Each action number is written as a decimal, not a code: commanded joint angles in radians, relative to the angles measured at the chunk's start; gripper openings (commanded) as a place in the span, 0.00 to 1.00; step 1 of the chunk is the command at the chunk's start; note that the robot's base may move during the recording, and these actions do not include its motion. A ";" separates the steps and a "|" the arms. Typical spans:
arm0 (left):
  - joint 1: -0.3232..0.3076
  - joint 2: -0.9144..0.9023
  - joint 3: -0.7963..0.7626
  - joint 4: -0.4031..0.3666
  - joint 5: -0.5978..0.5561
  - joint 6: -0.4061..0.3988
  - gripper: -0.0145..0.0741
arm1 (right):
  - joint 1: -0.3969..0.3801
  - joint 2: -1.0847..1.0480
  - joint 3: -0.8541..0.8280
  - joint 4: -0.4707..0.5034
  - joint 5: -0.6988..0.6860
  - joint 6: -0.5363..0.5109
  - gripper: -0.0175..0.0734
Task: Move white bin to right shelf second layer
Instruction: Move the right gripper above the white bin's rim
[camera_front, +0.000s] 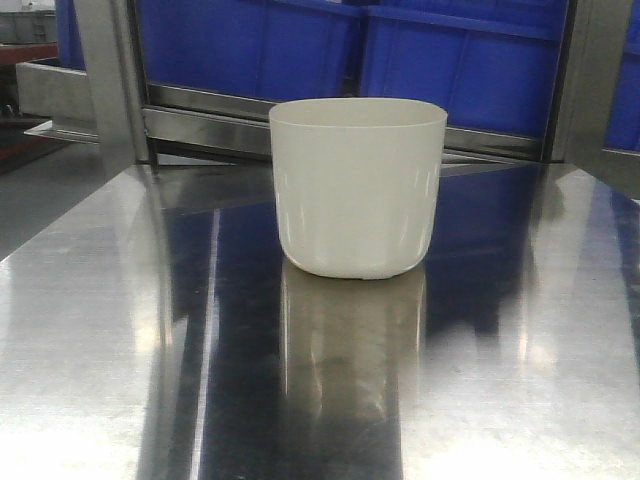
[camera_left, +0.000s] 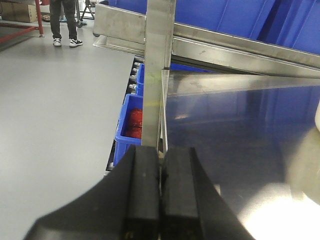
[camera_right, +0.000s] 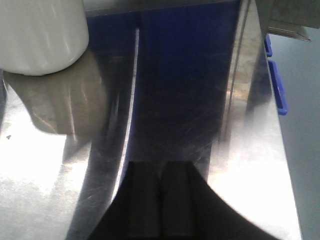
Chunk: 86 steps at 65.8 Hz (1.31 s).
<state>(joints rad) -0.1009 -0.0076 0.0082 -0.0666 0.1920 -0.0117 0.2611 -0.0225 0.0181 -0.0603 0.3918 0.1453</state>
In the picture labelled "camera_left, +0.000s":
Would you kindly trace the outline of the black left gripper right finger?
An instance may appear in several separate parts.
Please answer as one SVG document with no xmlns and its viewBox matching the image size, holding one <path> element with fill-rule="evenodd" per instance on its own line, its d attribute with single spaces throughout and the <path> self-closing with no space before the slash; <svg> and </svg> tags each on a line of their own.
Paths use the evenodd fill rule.
<svg viewBox="0 0 320 240">
<path fill-rule="evenodd" d="M 213 186 L 194 148 L 170 148 L 161 174 L 163 240 L 253 239 Z"/>
</svg>

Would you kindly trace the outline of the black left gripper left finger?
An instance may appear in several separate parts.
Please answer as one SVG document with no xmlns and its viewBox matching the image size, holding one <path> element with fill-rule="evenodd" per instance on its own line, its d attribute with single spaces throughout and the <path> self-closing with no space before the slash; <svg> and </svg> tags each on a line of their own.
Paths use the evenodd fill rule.
<svg viewBox="0 0 320 240">
<path fill-rule="evenodd" d="M 159 159 L 148 146 L 130 146 L 87 192 L 38 218 L 26 240 L 156 240 L 160 219 Z"/>
</svg>

